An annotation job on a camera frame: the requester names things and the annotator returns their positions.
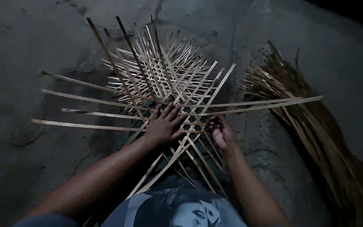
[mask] wrist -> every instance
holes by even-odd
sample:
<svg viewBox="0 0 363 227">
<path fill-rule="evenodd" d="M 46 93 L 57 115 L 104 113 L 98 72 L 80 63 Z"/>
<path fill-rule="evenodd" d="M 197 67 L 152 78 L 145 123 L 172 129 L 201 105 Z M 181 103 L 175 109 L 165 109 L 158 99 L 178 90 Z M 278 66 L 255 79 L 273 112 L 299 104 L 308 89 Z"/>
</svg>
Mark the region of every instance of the wrist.
<svg viewBox="0 0 363 227">
<path fill-rule="evenodd" d="M 153 149 L 159 147 L 158 142 L 156 142 L 155 140 L 147 137 L 146 135 L 141 136 L 138 140 L 141 141 L 142 145 L 146 149 L 153 150 Z"/>
<path fill-rule="evenodd" d="M 230 146 L 226 147 L 223 152 L 225 158 L 234 158 L 236 155 L 241 154 L 242 151 L 240 150 L 240 147 L 236 146 Z"/>
</svg>

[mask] left hand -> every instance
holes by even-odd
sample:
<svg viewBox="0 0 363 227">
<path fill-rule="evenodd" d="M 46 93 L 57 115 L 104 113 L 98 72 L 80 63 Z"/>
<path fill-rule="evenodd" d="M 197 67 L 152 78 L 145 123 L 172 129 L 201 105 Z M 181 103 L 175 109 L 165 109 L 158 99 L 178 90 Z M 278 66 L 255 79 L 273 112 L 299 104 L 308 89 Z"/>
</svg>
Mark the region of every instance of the left hand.
<svg viewBox="0 0 363 227">
<path fill-rule="evenodd" d="M 184 133 L 184 130 L 178 130 L 178 128 L 187 118 L 186 113 L 177 117 L 179 112 L 180 106 L 174 106 L 173 103 L 170 103 L 164 111 L 160 113 L 160 104 L 158 104 L 153 113 L 151 122 L 149 122 L 149 125 L 146 127 L 144 137 L 147 141 L 156 146 L 160 146 L 178 139 Z"/>
</svg>

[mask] gray t-shirt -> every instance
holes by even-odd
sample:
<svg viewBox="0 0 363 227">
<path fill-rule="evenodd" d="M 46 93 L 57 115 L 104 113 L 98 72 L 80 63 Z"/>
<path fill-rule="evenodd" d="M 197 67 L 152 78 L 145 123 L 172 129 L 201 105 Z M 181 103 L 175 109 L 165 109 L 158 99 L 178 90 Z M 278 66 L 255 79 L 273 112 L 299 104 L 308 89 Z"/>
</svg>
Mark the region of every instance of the gray t-shirt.
<svg viewBox="0 0 363 227">
<path fill-rule="evenodd" d="M 102 227 L 245 227 L 231 204 L 202 187 L 180 184 L 167 178 L 158 187 L 123 201 L 105 220 Z M 14 227 L 78 227 L 74 220 L 47 214 L 30 218 Z"/>
</svg>

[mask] crossed bamboo strips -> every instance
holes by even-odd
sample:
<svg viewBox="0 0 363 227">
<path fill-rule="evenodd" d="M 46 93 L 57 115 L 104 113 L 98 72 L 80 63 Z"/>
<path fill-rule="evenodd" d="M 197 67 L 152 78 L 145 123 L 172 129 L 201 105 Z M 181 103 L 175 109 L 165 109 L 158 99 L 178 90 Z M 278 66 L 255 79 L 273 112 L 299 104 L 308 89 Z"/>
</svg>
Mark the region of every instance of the crossed bamboo strips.
<svg viewBox="0 0 363 227">
<path fill-rule="evenodd" d="M 285 61 L 269 44 L 272 52 L 264 54 L 266 65 L 246 71 L 240 84 L 245 93 L 265 100 L 314 96 L 297 62 Z M 311 157 L 306 164 L 317 177 L 333 221 L 338 226 L 363 227 L 363 163 L 350 153 L 328 109 L 317 101 L 271 110 L 292 128 L 307 150 L 305 156 Z"/>
<path fill-rule="evenodd" d="M 166 42 L 161 42 L 158 39 L 156 26 L 152 29 L 146 26 L 143 30 L 135 29 L 135 40 L 133 44 L 129 39 L 120 18 L 117 17 L 120 28 L 124 34 L 129 50 L 119 49 L 115 46 L 115 39 L 109 33 L 107 29 L 104 29 L 104 33 L 114 49 L 114 53 L 110 52 L 105 46 L 100 33 L 93 25 L 92 21 L 87 18 L 89 25 L 91 26 L 98 42 L 100 43 L 106 59 L 102 59 L 104 64 L 108 66 L 113 73 L 108 77 L 109 83 L 107 86 L 99 86 L 90 84 L 84 81 L 75 80 L 62 75 L 49 74 L 42 72 L 44 75 L 50 75 L 61 80 L 71 81 L 76 84 L 100 89 L 119 96 L 116 101 L 105 101 L 99 99 L 92 99 L 88 97 L 76 96 L 67 93 L 61 93 L 51 90 L 43 89 L 42 91 L 52 95 L 58 95 L 71 99 L 77 99 L 82 101 L 89 101 L 95 103 L 102 103 L 112 106 L 119 106 L 128 108 L 128 115 L 111 114 L 101 112 L 85 112 L 81 110 L 74 110 L 63 108 L 64 112 L 89 114 L 105 117 L 117 117 L 125 119 L 141 120 L 142 126 L 139 128 L 124 128 L 115 126 L 100 126 L 100 125 L 85 125 L 67 122 L 57 121 L 45 121 L 35 120 L 32 121 L 38 124 L 49 124 L 57 126 L 70 126 L 79 128 L 94 128 L 94 129 L 107 129 L 107 130 L 123 130 L 123 131 L 135 131 L 134 135 L 128 140 L 126 145 L 132 143 L 141 132 L 145 131 L 148 125 L 153 109 L 149 106 L 149 101 L 168 105 L 170 103 L 179 104 L 182 112 L 187 112 L 188 117 L 181 127 L 188 127 L 186 130 L 187 135 L 179 140 L 179 146 L 177 149 L 169 147 L 169 150 L 173 153 L 170 160 L 165 155 L 161 154 L 154 161 L 144 177 L 140 180 L 138 185 L 134 188 L 129 197 L 136 193 L 141 193 L 148 190 L 164 173 L 171 167 L 174 162 L 177 162 L 183 173 L 179 173 L 194 185 L 194 181 L 191 179 L 186 169 L 179 161 L 181 155 L 187 155 L 194 163 L 198 172 L 204 179 L 208 188 L 214 193 L 219 194 L 227 198 L 225 190 L 220 184 L 219 180 L 215 176 L 214 171 L 211 169 L 208 161 L 199 151 L 197 145 L 200 144 L 204 147 L 205 152 L 209 155 L 212 162 L 215 163 L 217 168 L 223 170 L 221 161 L 222 157 L 215 148 L 210 135 L 205 130 L 205 122 L 202 120 L 203 116 L 211 116 L 216 114 L 229 114 L 252 110 L 267 109 L 270 107 L 288 106 L 298 103 L 305 103 L 315 100 L 320 100 L 321 96 L 310 97 L 307 99 L 301 97 L 290 97 L 287 99 L 279 100 L 266 100 L 255 101 L 245 103 L 227 103 L 227 104 L 214 104 L 212 101 L 218 94 L 225 81 L 231 75 L 232 70 L 235 68 L 233 64 L 229 70 L 225 73 L 225 69 L 222 68 L 218 73 L 214 74 L 214 79 L 210 80 L 209 75 L 213 72 L 217 61 L 213 64 L 207 64 L 202 56 L 197 54 L 198 48 L 195 48 L 191 40 L 179 39 L 178 35 L 171 34 L 170 37 L 166 35 Z M 221 112 L 207 113 L 206 111 L 210 107 L 239 107 L 248 106 L 249 108 L 227 110 Z M 149 117 L 144 117 L 142 111 L 149 112 Z M 196 160 L 191 152 L 195 152 L 200 160 Z M 164 157 L 168 162 L 167 165 L 157 174 L 152 180 L 144 184 L 144 181 L 154 169 L 155 165 L 159 162 L 161 157 Z M 216 187 L 210 183 L 209 177 L 216 183 Z"/>
</svg>

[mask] printed face on shirt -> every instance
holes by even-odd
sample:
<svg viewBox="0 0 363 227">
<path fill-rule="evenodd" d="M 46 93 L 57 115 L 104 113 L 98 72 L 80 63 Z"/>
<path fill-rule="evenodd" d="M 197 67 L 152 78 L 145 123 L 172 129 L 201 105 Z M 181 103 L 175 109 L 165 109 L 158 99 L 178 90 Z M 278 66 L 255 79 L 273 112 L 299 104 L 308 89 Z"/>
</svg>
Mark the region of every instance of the printed face on shirt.
<svg viewBox="0 0 363 227">
<path fill-rule="evenodd" d="M 202 200 L 179 205 L 171 219 L 174 227 L 214 227 L 219 222 L 218 209 Z"/>
</svg>

